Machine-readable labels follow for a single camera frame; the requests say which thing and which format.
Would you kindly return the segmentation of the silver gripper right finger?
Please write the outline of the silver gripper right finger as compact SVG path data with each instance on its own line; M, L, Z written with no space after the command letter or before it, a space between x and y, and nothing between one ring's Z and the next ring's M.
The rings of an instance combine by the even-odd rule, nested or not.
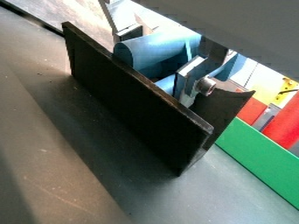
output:
M197 95L211 95L217 87L211 78L225 70L230 75L238 56L234 50L209 38L201 38L198 54L193 55L175 74L173 96L186 108L194 104Z

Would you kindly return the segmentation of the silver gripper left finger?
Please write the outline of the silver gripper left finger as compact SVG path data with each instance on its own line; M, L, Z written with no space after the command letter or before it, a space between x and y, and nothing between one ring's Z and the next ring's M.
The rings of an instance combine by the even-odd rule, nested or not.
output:
M113 29L114 42L155 32L155 14L134 0L98 0Z

